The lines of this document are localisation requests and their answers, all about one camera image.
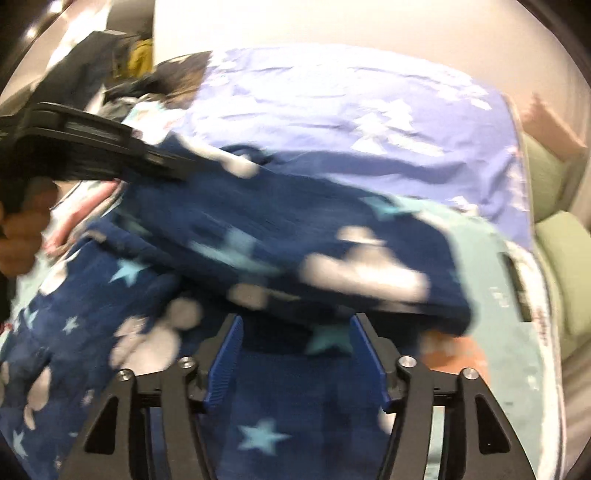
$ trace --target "black gripper frame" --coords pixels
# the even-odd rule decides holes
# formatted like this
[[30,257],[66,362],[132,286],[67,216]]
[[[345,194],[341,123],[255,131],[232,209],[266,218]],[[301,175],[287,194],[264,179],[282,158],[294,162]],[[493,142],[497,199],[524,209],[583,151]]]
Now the black gripper frame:
[[[215,340],[234,317],[228,316],[213,343],[206,340],[193,357],[163,372],[119,372],[94,406],[59,480],[157,480],[150,407],[162,408],[170,480],[215,480],[194,414],[207,412],[205,379],[221,343]],[[476,370],[431,371],[378,337],[364,314],[351,322],[383,369],[384,410],[397,414],[377,480],[424,479],[434,406],[446,409],[439,480],[535,480],[515,432]]]
[[369,319],[351,320],[381,366],[382,406],[396,413],[378,480],[423,480],[433,407],[445,407],[439,480],[535,480],[509,420],[478,372],[429,370],[379,337]]

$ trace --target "pillow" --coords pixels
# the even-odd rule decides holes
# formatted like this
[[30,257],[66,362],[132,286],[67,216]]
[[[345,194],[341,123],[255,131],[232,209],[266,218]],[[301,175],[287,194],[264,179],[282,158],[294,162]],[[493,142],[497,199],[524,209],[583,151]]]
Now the pillow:
[[535,232],[560,286],[567,333],[591,334],[591,236],[571,213],[559,212],[535,226]]
[[587,146],[556,113],[534,93],[529,109],[521,114],[523,130],[562,161],[584,157]]
[[538,223],[556,213],[567,169],[528,134],[523,134],[523,144],[530,168],[534,222]]

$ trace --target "human hand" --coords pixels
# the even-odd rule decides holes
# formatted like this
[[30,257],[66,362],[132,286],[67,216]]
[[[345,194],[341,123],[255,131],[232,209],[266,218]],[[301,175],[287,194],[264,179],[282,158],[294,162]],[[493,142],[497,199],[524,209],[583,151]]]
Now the human hand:
[[26,274],[35,264],[43,241],[41,233],[49,225],[50,209],[57,201],[57,186],[51,185],[32,195],[19,213],[5,217],[0,204],[0,225],[6,236],[0,239],[0,271],[6,277]]

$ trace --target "light blue blanket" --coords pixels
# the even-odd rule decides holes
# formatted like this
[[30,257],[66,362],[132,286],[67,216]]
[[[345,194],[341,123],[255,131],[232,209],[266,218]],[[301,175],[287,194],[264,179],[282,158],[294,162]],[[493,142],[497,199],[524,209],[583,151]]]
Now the light blue blanket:
[[274,153],[275,171],[475,210],[531,248],[527,175],[503,96],[426,60],[300,44],[214,52],[176,130]]

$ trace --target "green cushion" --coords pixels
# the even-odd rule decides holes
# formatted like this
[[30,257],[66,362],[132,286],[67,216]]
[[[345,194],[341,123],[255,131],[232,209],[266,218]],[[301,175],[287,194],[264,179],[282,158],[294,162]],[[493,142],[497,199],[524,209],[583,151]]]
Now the green cushion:
[[591,334],[591,236],[567,212],[540,222],[535,232],[564,301],[564,334],[586,339]]
[[528,134],[523,134],[523,142],[530,167],[534,222],[537,223],[556,212],[566,167]]

